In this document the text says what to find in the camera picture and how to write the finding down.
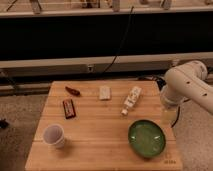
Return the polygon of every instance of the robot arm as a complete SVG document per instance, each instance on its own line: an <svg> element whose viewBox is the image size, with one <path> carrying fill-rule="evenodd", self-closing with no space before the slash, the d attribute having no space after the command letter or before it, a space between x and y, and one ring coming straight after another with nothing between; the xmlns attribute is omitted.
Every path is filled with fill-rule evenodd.
<svg viewBox="0 0 213 171"><path fill-rule="evenodd" d="M213 114L213 87L203 81L206 77L207 68L200 61L171 68L165 74L161 102L166 108L176 107L187 97Z"/></svg>

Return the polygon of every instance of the floor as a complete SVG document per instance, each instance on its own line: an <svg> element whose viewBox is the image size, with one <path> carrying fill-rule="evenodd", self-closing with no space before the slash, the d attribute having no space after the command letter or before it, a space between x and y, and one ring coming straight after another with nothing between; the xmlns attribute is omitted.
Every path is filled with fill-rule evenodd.
<svg viewBox="0 0 213 171"><path fill-rule="evenodd" d="M0 170L24 171L33 135L47 95L0 98L0 118L10 126L0 129ZM213 170L213 116L192 101L181 106L174 127L184 171Z"/></svg>

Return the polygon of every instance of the white cup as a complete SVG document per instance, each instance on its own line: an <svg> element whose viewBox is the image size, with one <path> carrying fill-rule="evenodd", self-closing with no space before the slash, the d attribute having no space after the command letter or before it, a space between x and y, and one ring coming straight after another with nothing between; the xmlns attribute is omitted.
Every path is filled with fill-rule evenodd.
<svg viewBox="0 0 213 171"><path fill-rule="evenodd" d="M52 124L45 128L43 140L55 148L62 148L65 144L64 130L59 124Z"/></svg>

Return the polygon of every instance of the red chili pepper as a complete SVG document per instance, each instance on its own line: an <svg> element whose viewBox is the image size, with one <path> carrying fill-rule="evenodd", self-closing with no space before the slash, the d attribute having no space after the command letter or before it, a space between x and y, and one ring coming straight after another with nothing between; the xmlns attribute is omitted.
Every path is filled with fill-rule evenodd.
<svg viewBox="0 0 213 171"><path fill-rule="evenodd" d="M72 89L72 88L69 88L69 87L65 87L65 89L72 95L74 96L80 96L81 93L80 91L76 90L76 89Z"/></svg>

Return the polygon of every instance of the wooden table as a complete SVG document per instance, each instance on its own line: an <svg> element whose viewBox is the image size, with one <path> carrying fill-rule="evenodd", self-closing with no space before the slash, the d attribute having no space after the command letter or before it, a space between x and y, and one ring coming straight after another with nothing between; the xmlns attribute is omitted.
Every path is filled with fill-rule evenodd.
<svg viewBox="0 0 213 171"><path fill-rule="evenodd" d="M99 86L111 87L111 100L100 101ZM80 90L71 96L65 86ZM135 108L121 115L124 100L133 86L142 88ZM72 98L77 117L66 120L62 100ZM152 81L66 81L53 82L26 163L26 171L84 170L181 170L182 162L169 125L161 123L159 90ZM149 119L164 130L166 148L158 157L138 156L128 143L128 128L136 120ZM61 124L67 138L63 149L42 142L49 124Z"/></svg>

